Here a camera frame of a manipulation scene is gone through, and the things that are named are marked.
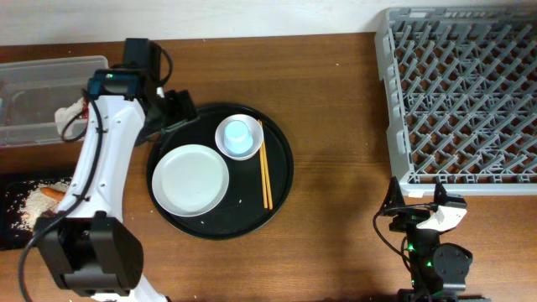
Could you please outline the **white plate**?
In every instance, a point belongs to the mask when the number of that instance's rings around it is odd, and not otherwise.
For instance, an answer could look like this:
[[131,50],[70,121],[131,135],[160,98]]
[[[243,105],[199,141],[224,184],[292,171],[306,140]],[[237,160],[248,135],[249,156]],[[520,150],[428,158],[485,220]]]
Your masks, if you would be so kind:
[[215,208],[227,193],[230,174],[212,148],[187,144],[168,152],[151,179],[157,203],[175,216],[200,216]]

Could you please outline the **red snack wrapper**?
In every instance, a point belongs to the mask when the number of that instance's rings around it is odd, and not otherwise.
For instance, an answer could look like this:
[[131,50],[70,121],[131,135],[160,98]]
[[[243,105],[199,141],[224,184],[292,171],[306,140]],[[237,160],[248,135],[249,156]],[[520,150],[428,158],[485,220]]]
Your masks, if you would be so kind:
[[85,119],[87,119],[88,116],[89,116],[89,112],[88,112],[88,104],[89,104],[88,100],[87,100],[87,99],[84,99],[84,100],[83,100],[83,107],[82,107],[82,113],[83,113],[82,116],[83,116],[83,118],[85,118]]

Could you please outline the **white tissue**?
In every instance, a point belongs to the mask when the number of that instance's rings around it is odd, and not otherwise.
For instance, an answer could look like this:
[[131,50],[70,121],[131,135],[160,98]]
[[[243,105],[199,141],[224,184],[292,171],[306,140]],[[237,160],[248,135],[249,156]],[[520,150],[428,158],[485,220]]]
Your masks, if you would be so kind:
[[87,121],[87,119],[83,118],[82,116],[83,100],[84,98],[82,97],[69,107],[61,107],[55,111],[55,125],[57,127],[58,134],[62,134],[66,124],[72,119],[75,119],[76,121]]

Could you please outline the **orange carrot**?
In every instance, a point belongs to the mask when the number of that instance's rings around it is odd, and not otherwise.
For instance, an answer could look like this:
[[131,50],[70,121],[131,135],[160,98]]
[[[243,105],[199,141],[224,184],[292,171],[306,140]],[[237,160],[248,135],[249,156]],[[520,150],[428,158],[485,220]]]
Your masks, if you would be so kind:
[[50,187],[42,187],[40,189],[41,193],[48,196],[49,198],[52,198],[56,201],[62,201],[65,196],[64,191],[56,190]]

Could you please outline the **rice pile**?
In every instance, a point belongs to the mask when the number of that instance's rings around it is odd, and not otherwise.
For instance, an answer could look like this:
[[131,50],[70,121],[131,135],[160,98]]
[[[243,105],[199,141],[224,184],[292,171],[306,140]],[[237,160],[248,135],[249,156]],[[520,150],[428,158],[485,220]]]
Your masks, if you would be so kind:
[[10,224],[10,227],[31,232],[40,216],[45,213],[55,213],[60,201],[56,201],[42,194],[40,191],[42,187],[50,187],[66,192],[68,183],[66,181],[59,181],[52,184],[34,182],[30,185],[30,190],[26,193],[16,194],[15,205],[10,206],[10,210],[16,214],[16,218]]

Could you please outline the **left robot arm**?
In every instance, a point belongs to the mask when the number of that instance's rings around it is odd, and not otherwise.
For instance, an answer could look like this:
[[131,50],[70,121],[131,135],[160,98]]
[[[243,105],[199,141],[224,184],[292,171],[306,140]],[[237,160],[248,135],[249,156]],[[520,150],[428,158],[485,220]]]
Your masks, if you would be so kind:
[[70,187],[53,217],[40,217],[29,246],[55,284],[98,301],[166,301],[143,276],[143,247],[123,225],[133,149],[197,118],[188,91],[161,92],[140,69],[98,70],[83,89],[86,133]]

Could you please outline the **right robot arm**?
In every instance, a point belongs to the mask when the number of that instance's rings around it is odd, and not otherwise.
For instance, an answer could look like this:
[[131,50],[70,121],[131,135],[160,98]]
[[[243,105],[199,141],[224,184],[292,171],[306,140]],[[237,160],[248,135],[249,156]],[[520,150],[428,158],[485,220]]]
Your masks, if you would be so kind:
[[[466,276],[473,254],[454,243],[442,243],[440,236],[456,228],[467,213],[461,195],[446,191],[437,184],[430,203],[407,205],[396,177],[389,182],[387,194],[373,216],[373,229],[391,250],[397,253],[410,272],[410,289],[400,289],[398,301],[462,301],[467,288]],[[377,219],[390,216],[388,228],[401,232],[399,247],[393,246],[379,231]]]

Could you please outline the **grey dishwasher rack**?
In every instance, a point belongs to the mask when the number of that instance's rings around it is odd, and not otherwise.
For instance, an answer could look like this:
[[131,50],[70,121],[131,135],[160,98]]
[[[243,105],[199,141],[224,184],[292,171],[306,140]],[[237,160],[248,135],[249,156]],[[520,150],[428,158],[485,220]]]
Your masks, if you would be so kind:
[[536,192],[536,9],[390,8],[374,37],[405,195]]

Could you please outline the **black waste bin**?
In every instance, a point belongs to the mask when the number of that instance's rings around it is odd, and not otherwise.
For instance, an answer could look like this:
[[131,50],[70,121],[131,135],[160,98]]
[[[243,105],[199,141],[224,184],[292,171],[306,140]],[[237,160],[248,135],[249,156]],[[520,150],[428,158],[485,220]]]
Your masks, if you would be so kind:
[[65,191],[74,169],[56,169],[1,176],[1,250],[24,247],[33,235],[26,200],[40,187]]

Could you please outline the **light blue cup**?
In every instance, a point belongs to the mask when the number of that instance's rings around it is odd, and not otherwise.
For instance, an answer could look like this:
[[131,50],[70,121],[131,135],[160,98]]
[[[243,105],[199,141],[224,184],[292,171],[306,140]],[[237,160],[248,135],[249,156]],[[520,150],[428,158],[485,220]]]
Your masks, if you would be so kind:
[[229,122],[224,129],[224,146],[233,155],[245,154],[253,145],[248,125],[240,120]]

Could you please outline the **white bowl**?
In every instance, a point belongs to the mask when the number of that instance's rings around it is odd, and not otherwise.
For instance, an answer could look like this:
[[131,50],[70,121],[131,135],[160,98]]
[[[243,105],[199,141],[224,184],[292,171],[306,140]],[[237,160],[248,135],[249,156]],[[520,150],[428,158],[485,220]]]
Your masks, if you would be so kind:
[[[252,147],[245,153],[240,155],[233,155],[228,153],[227,149],[224,146],[224,129],[226,125],[234,120],[240,120],[245,122],[248,125],[249,131],[253,137]],[[262,143],[262,132],[261,127],[258,124],[258,120],[245,114],[235,114],[229,117],[224,118],[216,128],[215,132],[215,142],[216,146],[221,153],[226,155],[228,158],[236,161],[244,161],[252,158],[260,149]]]

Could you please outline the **wooden chopstick left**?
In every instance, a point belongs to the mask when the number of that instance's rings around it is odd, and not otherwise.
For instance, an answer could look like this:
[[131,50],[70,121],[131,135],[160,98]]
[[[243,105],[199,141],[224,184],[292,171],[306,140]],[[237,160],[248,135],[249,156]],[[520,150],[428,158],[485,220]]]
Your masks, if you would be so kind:
[[262,190],[263,190],[263,208],[268,209],[269,203],[268,203],[268,192],[267,192],[267,186],[266,186],[266,175],[265,175],[265,163],[264,163],[264,134],[263,134],[263,123],[261,120],[258,120],[258,124],[261,127],[261,132],[263,135],[262,143],[259,149],[259,159],[260,159],[260,167],[261,167],[261,180],[262,180]]

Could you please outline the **wooden chopstick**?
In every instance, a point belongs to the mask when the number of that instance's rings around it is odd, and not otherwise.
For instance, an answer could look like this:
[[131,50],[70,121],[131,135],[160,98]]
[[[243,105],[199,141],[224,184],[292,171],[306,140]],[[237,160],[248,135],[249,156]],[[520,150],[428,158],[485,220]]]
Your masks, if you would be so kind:
[[273,204],[273,197],[272,197],[272,190],[271,190],[271,183],[270,183],[270,176],[269,176],[269,166],[268,166],[268,157],[267,157],[267,152],[266,152],[265,139],[264,139],[263,151],[264,151],[266,186],[267,186],[267,192],[268,192],[268,210],[271,211],[274,208],[274,204]]
[[264,163],[264,134],[263,134],[263,123],[261,120],[258,120],[258,124],[261,127],[261,132],[263,135],[262,143],[259,149],[259,159],[260,159],[260,167],[261,167],[261,180],[262,180],[262,190],[263,190],[263,208],[268,209],[269,203],[268,203],[268,192],[267,192],[267,186],[266,186],[266,175],[265,175],[265,163]]

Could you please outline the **wooden chopstick right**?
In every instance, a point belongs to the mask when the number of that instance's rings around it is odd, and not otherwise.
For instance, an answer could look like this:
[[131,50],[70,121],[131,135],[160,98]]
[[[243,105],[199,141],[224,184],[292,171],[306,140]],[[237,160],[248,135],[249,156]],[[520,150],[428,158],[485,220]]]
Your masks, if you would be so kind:
[[264,151],[266,186],[267,186],[267,192],[268,192],[268,210],[271,211],[274,208],[274,204],[273,204],[273,197],[272,197],[272,190],[271,190],[271,183],[270,183],[270,176],[269,176],[269,166],[268,166],[268,157],[267,157],[267,152],[266,152],[265,139],[264,139],[263,151]]

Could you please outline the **round black tray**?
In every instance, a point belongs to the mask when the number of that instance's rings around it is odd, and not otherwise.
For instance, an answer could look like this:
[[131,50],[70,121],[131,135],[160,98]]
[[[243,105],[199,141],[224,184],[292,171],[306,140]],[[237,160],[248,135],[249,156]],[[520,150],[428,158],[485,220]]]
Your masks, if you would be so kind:
[[[273,208],[263,207],[260,159],[258,155],[239,162],[224,158],[230,182],[223,200],[215,209],[195,217],[180,217],[167,212],[154,197],[152,177],[155,167],[169,151],[186,144],[200,144],[217,150],[218,124],[234,114],[246,114],[263,124]],[[198,108],[199,119],[161,138],[152,148],[146,169],[150,198],[159,214],[176,229],[210,240],[227,240],[253,232],[263,226],[284,204],[293,183],[294,160],[289,142],[279,126],[262,112],[244,105],[216,103]]]

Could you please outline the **clear plastic bin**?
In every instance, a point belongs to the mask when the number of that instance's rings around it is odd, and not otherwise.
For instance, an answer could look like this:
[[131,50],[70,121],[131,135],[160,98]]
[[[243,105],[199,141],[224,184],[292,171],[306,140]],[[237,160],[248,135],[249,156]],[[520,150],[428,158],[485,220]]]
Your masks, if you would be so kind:
[[94,72],[107,67],[102,55],[2,64],[1,146],[61,143],[55,112],[79,101]]

